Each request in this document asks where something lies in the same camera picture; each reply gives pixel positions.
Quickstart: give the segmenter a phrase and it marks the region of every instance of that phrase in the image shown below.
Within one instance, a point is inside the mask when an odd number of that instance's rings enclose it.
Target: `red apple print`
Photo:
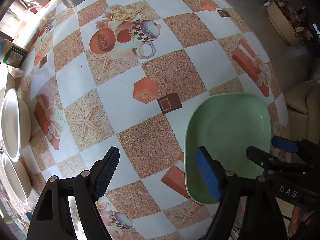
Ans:
[[[131,41],[131,36],[129,30],[122,30],[117,34],[117,41],[120,43],[126,43]]]

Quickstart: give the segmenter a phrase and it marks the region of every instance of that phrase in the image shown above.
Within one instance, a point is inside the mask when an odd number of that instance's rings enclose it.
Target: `checkered tablecloth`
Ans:
[[[121,26],[136,19],[161,26],[152,41],[155,54],[147,59],[139,55],[150,55],[150,44],[137,45],[134,35],[129,42],[117,40]],[[115,45],[97,54],[90,40],[105,27],[114,32]],[[106,215],[115,240],[197,240],[205,234],[217,206],[198,206],[160,180],[185,151],[193,111],[211,95],[260,96],[272,134],[288,134],[284,95],[270,59],[225,0],[85,0],[71,9],[53,0],[34,33],[43,28],[47,32],[28,44],[18,88],[32,121],[30,145],[22,151],[32,185],[40,194],[51,175],[76,176],[118,147],[120,163],[98,203],[101,212],[118,211],[133,220],[129,229],[116,228]],[[104,45],[112,42],[100,38]],[[233,59],[240,40],[261,61],[262,73],[270,74],[268,96]],[[161,100],[168,104],[161,108],[157,99],[174,93]],[[75,205],[71,209],[83,238]]]

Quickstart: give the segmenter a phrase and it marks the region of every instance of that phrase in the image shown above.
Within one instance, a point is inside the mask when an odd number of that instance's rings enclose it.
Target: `beige sofa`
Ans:
[[[320,140],[320,84],[302,83],[284,95],[287,103],[290,137],[307,139],[316,144]]]

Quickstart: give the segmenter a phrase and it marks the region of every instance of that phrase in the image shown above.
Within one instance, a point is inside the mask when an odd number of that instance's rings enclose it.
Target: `cup handle print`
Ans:
[[[155,54],[156,54],[156,47],[153,45],[152,42],[148,42],[148,43],[145,43],[147,45],[149,45],[152,49],[152,52],[149,56],[143,56],[140,54],[140,48],[141,48],[141,45],[137,48],[133,48],[132,51],[135,55],[137,55],[137,57],[141,58],[141,59],[149,59],[151,57],[153,57]]]

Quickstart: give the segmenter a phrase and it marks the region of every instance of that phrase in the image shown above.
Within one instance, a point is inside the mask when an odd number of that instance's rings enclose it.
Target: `green plastic bowl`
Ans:
[[[225,170],[255,179],[263,169],[249,161],[246,149],[270,148],[270,117],[261,98],[253,94],[227,93],[210,97],[193,113],[187,128],[185,177],[191,198],[201,204],[218,201],[210,195],[196,165],[196,150],[204,146]]]

